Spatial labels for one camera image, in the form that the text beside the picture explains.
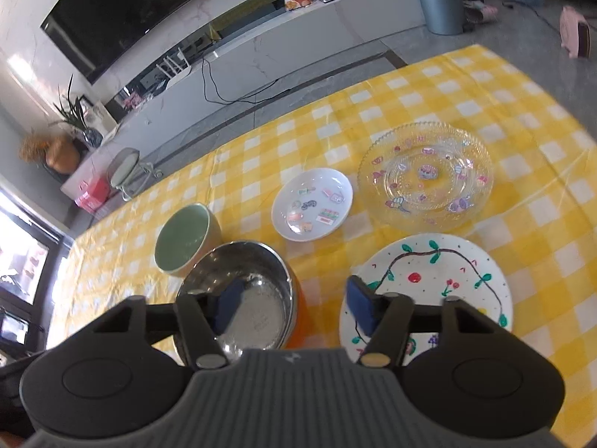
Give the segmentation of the stainless steel bowl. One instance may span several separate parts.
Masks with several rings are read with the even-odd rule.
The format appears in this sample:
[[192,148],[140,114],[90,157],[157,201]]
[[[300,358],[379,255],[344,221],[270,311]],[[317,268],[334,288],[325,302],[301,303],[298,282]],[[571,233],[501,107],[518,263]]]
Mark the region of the stainless steel bowl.
[[200,304],[226,358],[284,347],[297,323],[297,278],[269,245],[234,241],[205,255],[178,294]]

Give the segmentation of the white painted floral plate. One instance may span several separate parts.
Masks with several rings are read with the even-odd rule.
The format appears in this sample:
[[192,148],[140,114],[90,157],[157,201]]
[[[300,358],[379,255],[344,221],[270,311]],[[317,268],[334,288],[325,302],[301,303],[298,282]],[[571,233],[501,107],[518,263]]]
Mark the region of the white painted floral plate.
[[513,301],[504,274],[487,252],[466,239],[438,233],[409,236],[375,253],[355,275],[377,294],[405,294],[416,304],[461,298],[512,330]]

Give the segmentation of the green ceramic bowl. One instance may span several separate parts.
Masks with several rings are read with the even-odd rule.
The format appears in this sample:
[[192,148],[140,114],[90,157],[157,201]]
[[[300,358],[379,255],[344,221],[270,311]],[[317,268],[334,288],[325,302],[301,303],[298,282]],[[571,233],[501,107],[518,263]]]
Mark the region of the green ceramic bowl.
[[184,278],[208,252],[223,243],[219,222],[203,204],[182,207],[166,221],[154,250],[157,267]]

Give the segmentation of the small white sticker plate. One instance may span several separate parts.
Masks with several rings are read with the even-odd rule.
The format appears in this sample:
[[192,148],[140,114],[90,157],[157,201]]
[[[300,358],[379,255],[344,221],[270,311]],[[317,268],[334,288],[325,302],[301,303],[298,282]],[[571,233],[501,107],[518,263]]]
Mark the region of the small white sticker plate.
[[271,207],[271,221],[287,241],[316,241],[344,223],[353,197],[352,184],[342,172],[331,168],[307,170],[281,187]]

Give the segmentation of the clear glass sticker plate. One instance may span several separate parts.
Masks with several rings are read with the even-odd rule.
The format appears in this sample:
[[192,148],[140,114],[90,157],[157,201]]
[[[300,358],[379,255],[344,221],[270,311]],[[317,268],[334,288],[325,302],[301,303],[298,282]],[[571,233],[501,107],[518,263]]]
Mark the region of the clear glass sticker plate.
[[410,234],[452,231],[487,203],[494,167],[484,143],[438,121],[419,121],[379,137],[357,172],[373,218]]

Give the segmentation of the grey cushioned stool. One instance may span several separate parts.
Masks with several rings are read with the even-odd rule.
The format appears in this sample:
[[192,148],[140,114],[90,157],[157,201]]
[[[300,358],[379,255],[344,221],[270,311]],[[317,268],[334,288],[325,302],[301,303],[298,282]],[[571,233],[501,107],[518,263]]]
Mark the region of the grey cushioned stool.
[[124,202],[138,195],[151,178],[162,177],[163,172],[152,163],[142,162],[140,152],[133,148],[119,151],[106,170],[110,187],[121,193]]

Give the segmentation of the pink storage box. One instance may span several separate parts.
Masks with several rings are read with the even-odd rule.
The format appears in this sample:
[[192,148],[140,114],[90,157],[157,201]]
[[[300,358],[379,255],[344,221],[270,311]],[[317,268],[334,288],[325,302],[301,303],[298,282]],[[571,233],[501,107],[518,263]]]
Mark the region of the pink storage box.
[[81,193],[75,199],[75,204],[88,214],[98,211],[105,204],[111,192],[109,181],[104,175],[92,178],[89,183],[82,182],[80,188]]

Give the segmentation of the yellow checkered tablecloth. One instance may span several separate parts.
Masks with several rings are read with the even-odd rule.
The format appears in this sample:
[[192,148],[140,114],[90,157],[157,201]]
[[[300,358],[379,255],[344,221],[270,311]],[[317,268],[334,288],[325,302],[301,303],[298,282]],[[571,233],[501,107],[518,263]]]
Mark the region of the yellow checkered tablecloth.
[[344,279],[401,234],[355,199],[347,220],[328,237],[289,242],[271,223],[274,197],[311,168],[354,177],[380,136],[433,120],[471,131],[489,148],[492,195],[457,234],[481,246],[505,273],[515,334],[566,381],[554,430],[570,446],[585,445],[596,432],[596,144],[541,87],[477,45],[279,117],[104,218],[71,249],[66,297],[51,323],[50,344],[130,295],[172,301],[180,282],[157,268],[156,239],[175,211],[199,202],[216,215],[226,241],[265,243],[297,274],[300,309],[290,346],[338,346]]

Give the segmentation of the blue glass vase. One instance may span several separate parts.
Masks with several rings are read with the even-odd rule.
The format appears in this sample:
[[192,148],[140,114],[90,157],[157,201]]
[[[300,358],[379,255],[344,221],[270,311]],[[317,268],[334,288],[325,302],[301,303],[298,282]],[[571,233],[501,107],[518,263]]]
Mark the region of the blue glass vase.
[[91,149],[98,149],[103,141],[103,135],[100,131],[97,131],[96,128],[93,127],[86,127],[84,131],[82,131],[83,138],[88,147]]

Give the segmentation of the orange pumpkin vase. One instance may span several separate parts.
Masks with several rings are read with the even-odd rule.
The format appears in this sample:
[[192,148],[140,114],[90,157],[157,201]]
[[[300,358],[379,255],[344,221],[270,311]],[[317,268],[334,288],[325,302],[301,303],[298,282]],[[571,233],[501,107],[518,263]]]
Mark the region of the orange pumpkin vase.
[[73,140],[68,137],[55,137],[46,151],[46,164],[54,171],[71,175],[79,167],[81,154]]

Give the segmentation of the white wifi router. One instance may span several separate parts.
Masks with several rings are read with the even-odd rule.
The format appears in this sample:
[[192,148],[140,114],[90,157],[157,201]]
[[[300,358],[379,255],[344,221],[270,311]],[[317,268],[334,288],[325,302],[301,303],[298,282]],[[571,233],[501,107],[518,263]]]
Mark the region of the white wifi router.
[[186,78],[191,71],[191,65],[181,49],[173,57],[167,55],[156,67],[166,76],[167,89]]

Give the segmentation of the long white tv cabinet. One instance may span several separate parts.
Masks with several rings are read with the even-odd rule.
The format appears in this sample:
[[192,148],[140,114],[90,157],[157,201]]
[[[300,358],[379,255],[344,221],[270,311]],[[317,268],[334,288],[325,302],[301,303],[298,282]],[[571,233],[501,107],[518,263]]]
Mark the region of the long white tv cabinet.
[[114,137],[62,186],[70,199],[123,148],[146,157],[199,120],[278,78],[399,31],[419,27],[419,0],[335,0],[286,12],[217,49],[190,74],[129,114]]

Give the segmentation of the pink small heater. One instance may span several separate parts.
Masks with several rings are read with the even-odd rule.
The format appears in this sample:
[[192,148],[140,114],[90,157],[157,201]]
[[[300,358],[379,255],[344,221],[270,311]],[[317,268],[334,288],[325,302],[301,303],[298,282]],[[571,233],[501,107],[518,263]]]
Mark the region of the pink small heater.
[[591,54],[591,32],[586,18],[574,7],[566,5],[560,13],[560,46],[571,59],[588,59]]

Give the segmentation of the black wall television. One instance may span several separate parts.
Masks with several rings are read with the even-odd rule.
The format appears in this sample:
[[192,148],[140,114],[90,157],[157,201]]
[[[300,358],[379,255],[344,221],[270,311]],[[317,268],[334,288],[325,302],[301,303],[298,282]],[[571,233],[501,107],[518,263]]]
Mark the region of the black wall television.
[[93,84],[189,0],[59,0],[40,28]]

